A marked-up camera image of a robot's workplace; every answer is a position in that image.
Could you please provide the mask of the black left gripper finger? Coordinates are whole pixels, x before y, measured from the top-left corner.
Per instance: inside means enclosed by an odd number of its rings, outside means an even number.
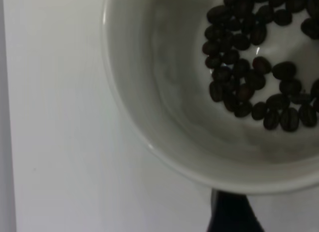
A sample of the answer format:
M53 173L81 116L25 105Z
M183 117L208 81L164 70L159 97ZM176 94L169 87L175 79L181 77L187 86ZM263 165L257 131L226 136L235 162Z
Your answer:
M211 191L208 232L263 232L246 195Z

